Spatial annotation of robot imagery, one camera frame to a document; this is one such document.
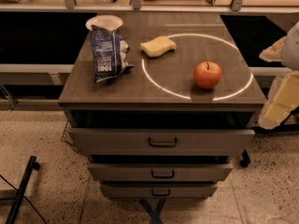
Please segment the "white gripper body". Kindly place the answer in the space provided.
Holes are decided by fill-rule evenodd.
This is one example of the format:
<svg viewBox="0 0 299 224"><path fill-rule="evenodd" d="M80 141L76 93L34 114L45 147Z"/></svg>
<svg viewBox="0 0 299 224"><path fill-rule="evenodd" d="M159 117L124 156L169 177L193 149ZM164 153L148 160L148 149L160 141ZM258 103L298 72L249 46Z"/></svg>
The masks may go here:
<svg viewBox="0 0 299 224"><path fill-rule="evenodd" d="M281 50L281 62L291 70L299 70L299 22L286 35Z"/></svg>

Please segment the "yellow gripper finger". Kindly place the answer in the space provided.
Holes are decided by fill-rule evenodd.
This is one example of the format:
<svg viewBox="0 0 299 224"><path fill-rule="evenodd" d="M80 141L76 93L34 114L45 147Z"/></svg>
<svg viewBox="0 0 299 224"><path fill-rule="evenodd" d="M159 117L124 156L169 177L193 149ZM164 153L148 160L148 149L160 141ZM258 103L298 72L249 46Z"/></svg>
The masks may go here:
<svg viewBox="0 0 299 224"><path fill-rule="evenodd" d="M281 61L281 51L284 45L285 36L281 37L273 45L264 49L259 57L266 62L280 62Z"/></svg>
<svg viewBox="0 0 299 224"><path fill-rule="evenodd" d="M272 130L299 106L299 72L276 76L258 118L260 127Z"/></svg>

